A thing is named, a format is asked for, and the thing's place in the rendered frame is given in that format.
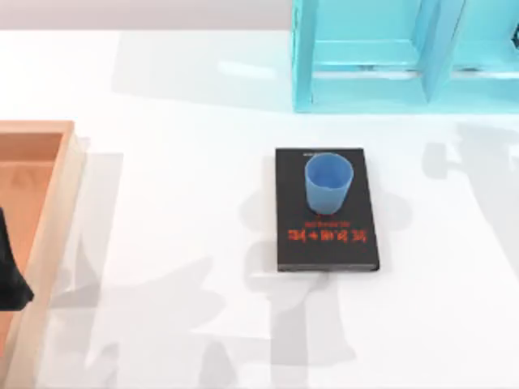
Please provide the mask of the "black book with red lettering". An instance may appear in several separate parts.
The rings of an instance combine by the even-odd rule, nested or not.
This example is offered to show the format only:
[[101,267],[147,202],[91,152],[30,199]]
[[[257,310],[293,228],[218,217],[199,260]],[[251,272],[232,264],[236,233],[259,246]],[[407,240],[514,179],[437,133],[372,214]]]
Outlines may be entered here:
[[[305,165],[325,152],[345,157],[353,182],[341,209],[330,216],[307,203]],[[278,148],[275,151],[278,271],[378,271],[366,159],[361,148]]]

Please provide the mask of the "light blue rack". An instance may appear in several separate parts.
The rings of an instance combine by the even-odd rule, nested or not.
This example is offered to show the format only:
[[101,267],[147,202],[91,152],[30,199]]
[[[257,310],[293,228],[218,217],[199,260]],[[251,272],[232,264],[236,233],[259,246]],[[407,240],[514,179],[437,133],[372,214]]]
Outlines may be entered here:
[[299,113],[519,113],[519,0],[293,0]]

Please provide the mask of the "salmon-coloured shallow box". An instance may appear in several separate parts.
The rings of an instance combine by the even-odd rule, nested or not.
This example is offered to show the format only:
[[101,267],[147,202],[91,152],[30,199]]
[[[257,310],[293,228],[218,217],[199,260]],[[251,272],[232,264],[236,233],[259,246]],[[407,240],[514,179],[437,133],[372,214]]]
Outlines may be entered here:
[[34,292],[0,312],[0,389],[34,389],[49,300],[84,170],[72,121],[0,120],[0,208],[16,264]]

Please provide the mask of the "blue cup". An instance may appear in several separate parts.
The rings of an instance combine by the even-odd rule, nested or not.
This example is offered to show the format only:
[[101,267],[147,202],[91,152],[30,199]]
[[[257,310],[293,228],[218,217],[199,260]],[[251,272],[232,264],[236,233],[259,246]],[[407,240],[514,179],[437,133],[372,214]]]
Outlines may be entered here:
[[308,207],[320,215],[333,215],[345,202],[354,168],[336,153],[317,153],[306,163],[304,177]]

